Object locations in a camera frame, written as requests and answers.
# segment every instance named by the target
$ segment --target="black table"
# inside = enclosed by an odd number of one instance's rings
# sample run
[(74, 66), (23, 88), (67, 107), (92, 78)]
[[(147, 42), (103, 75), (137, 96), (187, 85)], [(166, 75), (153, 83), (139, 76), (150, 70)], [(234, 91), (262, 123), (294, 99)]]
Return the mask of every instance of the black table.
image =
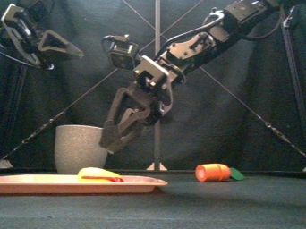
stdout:
[(306, 228), (306, 180), (247, 174), (137, 173), (169, 185), (145, 194), (0, 196), (0, 228)]

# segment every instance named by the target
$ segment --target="orange plate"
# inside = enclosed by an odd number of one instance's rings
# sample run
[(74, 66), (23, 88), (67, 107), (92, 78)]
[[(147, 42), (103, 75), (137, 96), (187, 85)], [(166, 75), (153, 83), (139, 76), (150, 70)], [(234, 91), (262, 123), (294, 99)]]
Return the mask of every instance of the orange plate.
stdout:
[(125, 182), (79, 182), (76, 175), (22, 174), (0, 176), (0, 195), (146, 193), (167, 182), (147, 176), (122, 176)]

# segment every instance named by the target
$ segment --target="black backdrop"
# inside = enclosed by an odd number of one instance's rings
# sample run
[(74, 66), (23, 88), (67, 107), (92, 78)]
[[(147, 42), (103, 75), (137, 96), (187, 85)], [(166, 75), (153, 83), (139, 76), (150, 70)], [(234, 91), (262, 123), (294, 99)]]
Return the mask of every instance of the black backdrop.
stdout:
[[(2, 11), (15, 1), (3, 2)], [(167, 38), (195, 29), (211, 8), (222, 9), (233, 0), (161, 2), (163, 43)], [(66, 62), (55, 60), (55, 69), (44, 72), (20, 68), (0, 56), (2, 155), (102, 79), (107, 79), (10, 157), (15, 167), (55, 167), (56, 126), (103, 126), (116, 90), (130, 85), (133, 74), (111, 66), (100, 39), (106, 35), (130, 34), (143, 55), (154, 57), (155, 52), (154, 0), (62, 0), (55, 3), (52, 14), (40, 23), (40, 28), (62, 34), (84, 51), (86, 57)], [(305, 5), (298, 8), (292, 39), (304, 91), (306, 10)], [(257, 26), (254, 35), (271, 30), (277, 20), (278, 16), (271, 15)], [(193, 170), (198, 164), (215, 162), (246, 171), (304, 169), (304, 156), (274, 135), (237, 98), (301, 149), (306, 149), (281, 30), (263, 41), (238, 42), (214, 61), (189, 74), (187, 84), (175, 88), (174, 108), (162, 120), (161, 161), (167, 169)], [(146, 169), (153, 161), (151, 126), (133, 144), (115, 155), (108, 155), (106, 168)]]

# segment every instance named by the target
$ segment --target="ceramic cup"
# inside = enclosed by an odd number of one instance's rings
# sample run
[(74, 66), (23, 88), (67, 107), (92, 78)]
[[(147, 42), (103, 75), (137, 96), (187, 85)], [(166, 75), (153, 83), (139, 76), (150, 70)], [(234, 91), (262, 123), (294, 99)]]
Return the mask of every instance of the ceramic cup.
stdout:
[(78, 174), (82, 168), (103, 168), (108, 151), (99, 146), (102, 128), (60, 125), (55, 134), (55, 166), (59, 174)]

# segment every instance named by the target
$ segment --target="wire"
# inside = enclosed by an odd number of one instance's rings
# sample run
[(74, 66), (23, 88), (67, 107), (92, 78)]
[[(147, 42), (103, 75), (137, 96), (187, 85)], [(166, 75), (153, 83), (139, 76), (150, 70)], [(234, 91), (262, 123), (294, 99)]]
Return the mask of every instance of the wire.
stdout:
[[(40, 67), (38, 67), (38, 66), (35, 66), (35, 65), (32, 65), (32, 64), (30, 64), (30, 63), (27, 63), (27, 62), (23, 62), (23, 61), (20, 61), (20, 60), (18, 60), (15, 57), (12, 57), (11, 55), (8, 55), (8, 54), (6, 54), (6, 53), (3, 53), (2, 51), (0, 51), (0, 55), (3, 55), (7, 59), (10, 59), (11, 61), (14, 61), (14, 62), (18, 62), (19, 64), (23, 64), (23, 65), (26, 65), (27, 67), (31, 67), (31, 68), (35, 68), (35, 69), (42, 69)], [(43, 70), (52, 70), (54, 69), (54, 65), (51, 64), (51, 67), (48, 67), (48, 68), (43, 68)]]
[(281, 23), (282, 23), (282, 17), (281, 17), (281, 14), (280, 14), (277, 25), (276, 25), (276, 27), (273, 28), (273, 30), (269, 31), (267, 34), (265, 34), (263, 36), (259, 36), (259, 37), (250, 37), (250, 36), (247, 36), (247, 35), (243, 35), (243, 36), (242, 36), (242, 39), (249, 40), (249, 41), (257, 41), (257, 40), (266, 39), (267, 37), (270, 37), (270, 36), (276, 33), (276, 31), (277, 31), (277, 29), (278, 29)]

